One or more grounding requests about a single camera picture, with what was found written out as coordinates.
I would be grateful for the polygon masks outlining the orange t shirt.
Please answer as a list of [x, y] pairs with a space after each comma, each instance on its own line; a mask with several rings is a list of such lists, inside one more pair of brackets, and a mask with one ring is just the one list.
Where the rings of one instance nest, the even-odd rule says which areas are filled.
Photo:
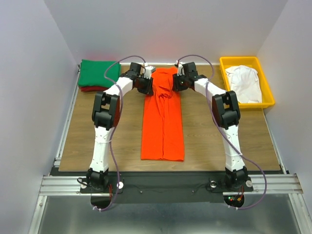
[[141, 159], [183, 162], [184, 136], [180, 93], [173, 91], [177, 69], [157, 68], [153, 95], [144, 100]]

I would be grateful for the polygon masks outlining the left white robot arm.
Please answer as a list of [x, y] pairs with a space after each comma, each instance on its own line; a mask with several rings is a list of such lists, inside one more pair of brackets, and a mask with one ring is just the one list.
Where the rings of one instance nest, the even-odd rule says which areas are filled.
[[104, 192], [108, 188], [108, 154], [111, 147], [113, 133], [119, 123], [123, 97], [129, 91], [137, 89], [138, 92], [152, 95], [153, 78], [152, 74], [156, 68], [132, 62], [130, 68], [121, 74], [117, 81], [104, 77], [113, 85], [105, 92], [98, 92], [95, 95], [92, 121], [95, 127], [95, 144], [93, 157], [86, 174], [85, 184], [93, 187], [97, 192]]

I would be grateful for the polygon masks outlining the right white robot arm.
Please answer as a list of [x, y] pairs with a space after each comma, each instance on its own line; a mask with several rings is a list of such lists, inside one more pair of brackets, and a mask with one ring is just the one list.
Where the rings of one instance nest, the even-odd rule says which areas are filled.
[[229, 190], [236, 190], [248, 180], [248, 171], [242, 158], [238, 138], [241, 117], [234, 91], [225, 91], [197, 71], [194, 62], [175, 63], [177, 72], [173, 75], [173, 90], [192, 89], [204, 95], [211, 111], [213, 122], [222, 135], [226, 162], [224, 184]]

